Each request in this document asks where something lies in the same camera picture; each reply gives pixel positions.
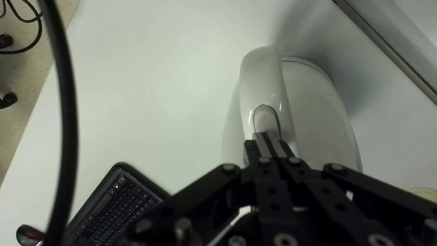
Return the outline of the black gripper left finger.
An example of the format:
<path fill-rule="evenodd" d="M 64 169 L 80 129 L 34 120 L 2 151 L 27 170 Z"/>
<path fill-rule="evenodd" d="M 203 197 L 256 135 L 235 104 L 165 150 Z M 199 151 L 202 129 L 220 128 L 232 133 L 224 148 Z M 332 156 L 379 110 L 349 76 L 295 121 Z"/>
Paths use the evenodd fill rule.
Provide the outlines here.
<path fill-rule="evenodd" d="M 244 143 L 248 166 L 221 165 L 128 227 L 131 246 L 273 246 L 284 184 L 278 161 Z"/>

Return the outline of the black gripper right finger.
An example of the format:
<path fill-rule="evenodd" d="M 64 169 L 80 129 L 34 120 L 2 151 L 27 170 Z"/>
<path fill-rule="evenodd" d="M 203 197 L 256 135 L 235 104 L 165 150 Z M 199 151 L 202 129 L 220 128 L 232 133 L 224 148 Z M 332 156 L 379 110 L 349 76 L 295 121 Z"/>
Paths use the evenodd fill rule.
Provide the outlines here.
<path fill-rule="evenodd" d="M 284 184 L 274 244 L 437 246 L 435 204 L 340 165 L 312 170 L 273 135 L 254 141 Z"/>

